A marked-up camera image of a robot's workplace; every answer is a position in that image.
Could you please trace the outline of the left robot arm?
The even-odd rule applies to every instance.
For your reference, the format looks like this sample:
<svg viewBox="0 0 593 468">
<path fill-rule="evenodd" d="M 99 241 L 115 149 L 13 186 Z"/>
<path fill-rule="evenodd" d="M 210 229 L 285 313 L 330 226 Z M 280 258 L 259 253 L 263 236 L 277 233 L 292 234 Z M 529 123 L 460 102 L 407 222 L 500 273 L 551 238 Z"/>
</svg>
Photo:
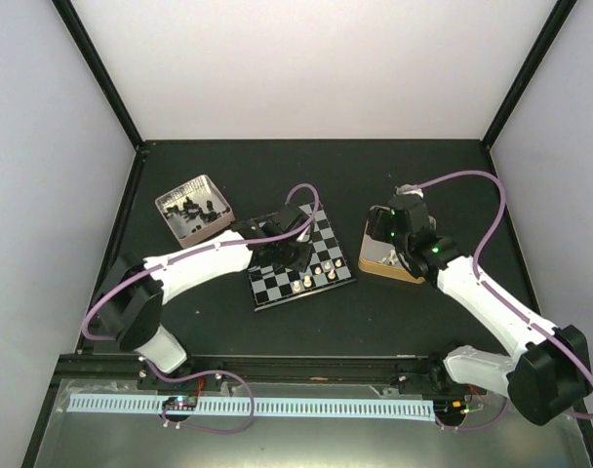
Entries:
<svg viewBox="0 0 593 468">
<path fill-rule="evenodd" d="M 162 324 L 163 306 L 221 276 L 300 262 L 309 249 L 304 238 L 314 218 L 287 204 L 262 219 L 236 221 L 215 238 L 177 253 L 119 259 L 99 293 L 96 315 L 105 338 L 151 362 L 171 388 L 186 387 L 194 367 L 185 347 Z"/>
</svg>

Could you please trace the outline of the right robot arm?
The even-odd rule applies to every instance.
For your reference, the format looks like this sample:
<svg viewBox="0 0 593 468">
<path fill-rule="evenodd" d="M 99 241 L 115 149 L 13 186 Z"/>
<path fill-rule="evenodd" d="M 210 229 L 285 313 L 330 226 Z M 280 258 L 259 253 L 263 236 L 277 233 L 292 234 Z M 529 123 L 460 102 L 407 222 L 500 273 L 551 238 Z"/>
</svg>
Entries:
<svg viewBox="0 0 593 468">
<path fill-rule="evenodd" d="M 365 234 L 389 246 L 413 278 L 463 306 L 504 349 L 495 354 L 461 345 L 443 354 L 427 370 L 434 390 L 478 386 L 506 398 L 538 426 L 592 393 L 584 334 L 557 327 L 494 283 L 453 239 L 438 234 L 420 194 L 397 194 L 372 207 Z"/>
</svg>

